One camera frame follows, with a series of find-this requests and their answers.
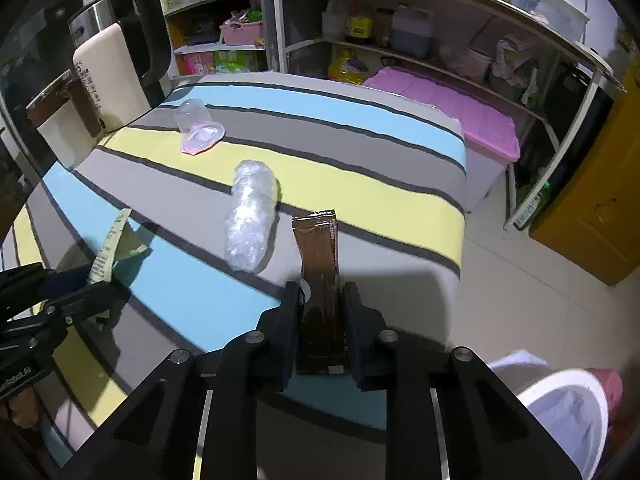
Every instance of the brown packet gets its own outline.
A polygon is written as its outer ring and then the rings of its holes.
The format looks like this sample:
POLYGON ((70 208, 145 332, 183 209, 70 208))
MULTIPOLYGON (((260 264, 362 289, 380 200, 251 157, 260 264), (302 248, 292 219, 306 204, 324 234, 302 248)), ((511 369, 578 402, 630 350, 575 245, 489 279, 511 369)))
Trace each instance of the brown packet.
POLYGON ((302 257, 301 285, 305 293, 296 356, 298 373, 342 374, 348 359, 338 293, 335 211, 294 217, 292 228, 302 257))

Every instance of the basket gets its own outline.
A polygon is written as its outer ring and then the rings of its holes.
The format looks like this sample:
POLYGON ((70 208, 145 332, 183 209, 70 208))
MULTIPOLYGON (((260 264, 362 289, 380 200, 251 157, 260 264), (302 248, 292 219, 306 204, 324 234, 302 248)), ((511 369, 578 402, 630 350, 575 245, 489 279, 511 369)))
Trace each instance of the basket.
POLYGON ((252 45, 263 38, 262 21, 253 23, 231 22, 220 25, 220 34, 228 45, 252 45))

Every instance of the black kettle handle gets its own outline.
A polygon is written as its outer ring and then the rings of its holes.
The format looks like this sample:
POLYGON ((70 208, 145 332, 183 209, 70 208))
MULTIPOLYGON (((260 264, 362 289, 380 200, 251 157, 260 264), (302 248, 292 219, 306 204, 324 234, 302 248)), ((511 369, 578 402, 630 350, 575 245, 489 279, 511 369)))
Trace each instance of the black kettle handle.
MULTIPOLYGON (((128 1, 111 0, 111 3, 114 9, 118 9, 128 1)), ((160 0, 133 0, 133 2, 149 52, 149 70, 140 77, 140 83, 144 87, 157 82, 166 74, 171 63, 171 43, 160 0)))

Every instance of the electric kettle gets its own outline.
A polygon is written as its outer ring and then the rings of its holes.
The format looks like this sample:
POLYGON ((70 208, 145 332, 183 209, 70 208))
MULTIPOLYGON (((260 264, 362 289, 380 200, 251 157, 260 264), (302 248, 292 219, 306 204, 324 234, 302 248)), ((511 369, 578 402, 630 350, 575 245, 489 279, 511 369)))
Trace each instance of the electric kettle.
POLYGON ((105 124, 117 130, 166 97, 171 44, 160 0, 94 0, 69 20, 73 62, 105 124))

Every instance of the wooden door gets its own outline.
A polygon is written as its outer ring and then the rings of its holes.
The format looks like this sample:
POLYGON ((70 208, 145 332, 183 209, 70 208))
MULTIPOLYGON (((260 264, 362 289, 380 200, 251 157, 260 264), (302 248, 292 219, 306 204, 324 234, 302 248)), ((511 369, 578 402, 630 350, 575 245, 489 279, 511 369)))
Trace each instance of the wooden door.
POLYGON ((589 154, 530 236, 607 285, 640 264, 640 62, 589 154))

